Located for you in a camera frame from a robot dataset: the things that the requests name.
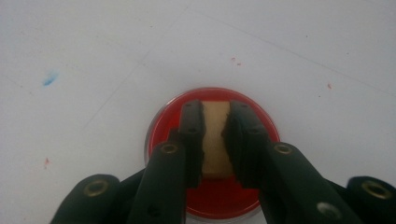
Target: blue stain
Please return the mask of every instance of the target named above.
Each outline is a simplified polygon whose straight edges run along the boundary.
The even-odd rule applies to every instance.
[[[51,71],[48,74],[48,77],[43,81],[43,86],[49,86],[53,81],[56,80],[56,78],[58,78],[59,73],[58,72],[54,72]]]

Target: red spot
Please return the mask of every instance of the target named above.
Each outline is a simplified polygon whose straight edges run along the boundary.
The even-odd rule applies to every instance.
[[[50,160],[46,158],[46,161],[44,161],[44,169],[47,170],[47,166],[50,164]]]

